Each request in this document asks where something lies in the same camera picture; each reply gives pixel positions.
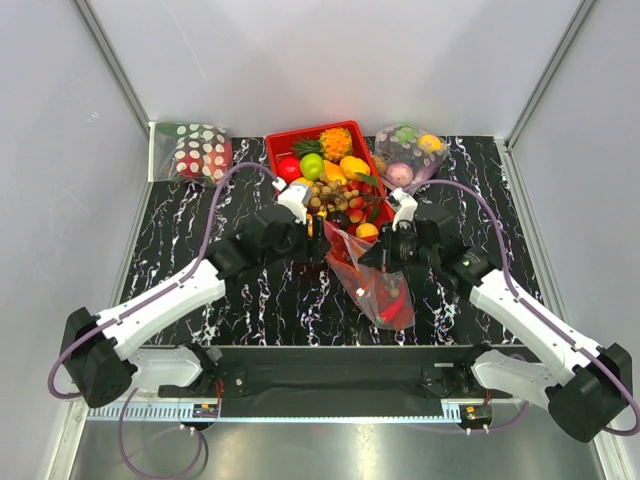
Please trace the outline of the clear zip top bag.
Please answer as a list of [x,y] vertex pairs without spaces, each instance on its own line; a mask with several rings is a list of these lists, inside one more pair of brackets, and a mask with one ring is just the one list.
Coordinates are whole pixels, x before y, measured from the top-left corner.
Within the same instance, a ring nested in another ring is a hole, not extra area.
[[373,246],[371,238],[358,238],[324,223],[330,250],[326,260],[362,313],[379,329],[400,331],[415,325],[407,281],[401,273],[382,273],[359,263]]

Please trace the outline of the red plastic lobster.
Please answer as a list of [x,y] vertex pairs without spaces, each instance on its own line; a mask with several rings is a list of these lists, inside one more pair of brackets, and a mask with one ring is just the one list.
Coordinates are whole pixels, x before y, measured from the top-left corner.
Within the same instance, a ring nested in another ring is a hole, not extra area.
[[356,300],[375,299],[391,302],[400,297],[400,288],[394,277],[358,264],[359,257],[370,245],[332,223],[324,225],[330,250],[327,262],[349,295]]

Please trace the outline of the red chili pepper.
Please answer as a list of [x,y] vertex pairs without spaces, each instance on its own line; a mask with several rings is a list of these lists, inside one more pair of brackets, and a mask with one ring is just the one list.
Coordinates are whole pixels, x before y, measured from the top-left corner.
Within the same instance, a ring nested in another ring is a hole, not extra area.
[[385,327],[401,330],[411,325],[413,308],[406,297],[398,297],[377,316],[377,321]]

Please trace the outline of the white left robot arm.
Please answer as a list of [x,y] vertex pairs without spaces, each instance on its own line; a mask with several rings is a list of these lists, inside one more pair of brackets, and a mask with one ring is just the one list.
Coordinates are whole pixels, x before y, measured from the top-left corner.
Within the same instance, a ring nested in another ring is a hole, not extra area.
[[57,364],[91,408],[127,392],[144,372],[157,385],[184,386],[196,396],[215,386],[216,372],[187,347],[158,366],[144,367],[140,348],[155,334],[192,311],[223,299],[255,273],[281,260],[320,262],[328,252],[320,216],[297,218],[271,205],[251,214],[230,235],[209,245],[202,257],[152,289],[97,314],[81,307],[66,320]]

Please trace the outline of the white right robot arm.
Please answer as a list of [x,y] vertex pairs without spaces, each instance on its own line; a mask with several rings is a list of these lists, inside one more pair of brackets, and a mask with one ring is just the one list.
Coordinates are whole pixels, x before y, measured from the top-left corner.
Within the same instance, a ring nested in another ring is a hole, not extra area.
[[466,396],[498,390],[546,410],[571,438],[588,443],[633,401],[632,357],[617,343],[603,347],[529,295],[481,247],[467,246],[449,214],[420,207],[384,224],[360,263],[384,273],[429,267],[476,309],[513,333],[537,358],[511,358],[478,347],[454,371]]

